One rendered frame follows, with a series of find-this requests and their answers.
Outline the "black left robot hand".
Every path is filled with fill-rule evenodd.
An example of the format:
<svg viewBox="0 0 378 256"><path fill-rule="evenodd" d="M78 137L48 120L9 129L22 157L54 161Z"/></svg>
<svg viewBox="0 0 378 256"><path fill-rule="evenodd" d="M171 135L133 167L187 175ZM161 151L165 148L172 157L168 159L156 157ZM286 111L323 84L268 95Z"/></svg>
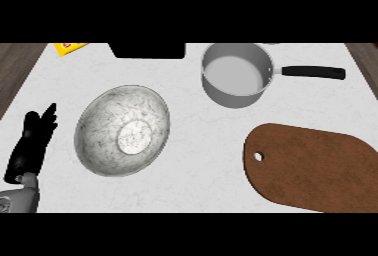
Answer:
<svg viewBox="0 0 378 256"><path fill-rule="evenodd" d="M40 173L47 145L57 127L56 118L54 103L43 114L35 111L25 114L22 135L10 154L3 177L6 183L19 184L25 173Z"/></svg>

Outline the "brown wooden cutting board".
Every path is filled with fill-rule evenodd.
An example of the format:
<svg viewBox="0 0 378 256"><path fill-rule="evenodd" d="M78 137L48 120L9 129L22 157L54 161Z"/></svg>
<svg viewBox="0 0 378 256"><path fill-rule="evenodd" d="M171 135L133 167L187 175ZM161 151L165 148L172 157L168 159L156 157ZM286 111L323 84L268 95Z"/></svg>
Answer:
<svg viewBox="0 0 378 256"><path fill-rule="evenodd" d="M277 204L378 213L378 151L350 135L263 124L245 139L243 169L252 188Z"/></svg>

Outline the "white marbled bowl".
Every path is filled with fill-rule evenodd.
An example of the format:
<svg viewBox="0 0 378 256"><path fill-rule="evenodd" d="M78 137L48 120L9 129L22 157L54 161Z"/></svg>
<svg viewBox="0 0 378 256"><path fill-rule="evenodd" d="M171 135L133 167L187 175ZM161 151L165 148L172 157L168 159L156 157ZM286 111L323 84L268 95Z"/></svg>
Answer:
<svg viewBox="0 0 378 256"><path fill-rule="evenodd" d="M99 176L137 173L156 159L169 134L169 111L159 94L144 86L107 90L88 104L74 135L75 153Z"/></svg>

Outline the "yellow packet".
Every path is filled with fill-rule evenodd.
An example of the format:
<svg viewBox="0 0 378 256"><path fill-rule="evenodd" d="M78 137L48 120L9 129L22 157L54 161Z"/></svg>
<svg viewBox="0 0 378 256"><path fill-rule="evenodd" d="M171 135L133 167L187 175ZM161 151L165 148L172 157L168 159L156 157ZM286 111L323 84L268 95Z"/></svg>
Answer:
<svg viewBox="0 0 378 256"><path fill-rule="evenodd" d="M53 46L56 48L57 55L63 57L66 54L87 46L87 43L54 43Z"/></svg>

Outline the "black flat appliance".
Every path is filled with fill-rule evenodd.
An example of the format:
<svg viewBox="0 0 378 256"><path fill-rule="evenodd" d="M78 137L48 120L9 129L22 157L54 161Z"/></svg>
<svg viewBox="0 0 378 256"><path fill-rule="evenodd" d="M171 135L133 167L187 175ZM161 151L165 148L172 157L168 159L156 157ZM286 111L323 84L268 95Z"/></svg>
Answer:
<svg viewBox="0 0 378 256"><path fill-rule="evenodd" d="M116 58L183 59L186 55L184 43L110 43L109 47Z"/></svg>

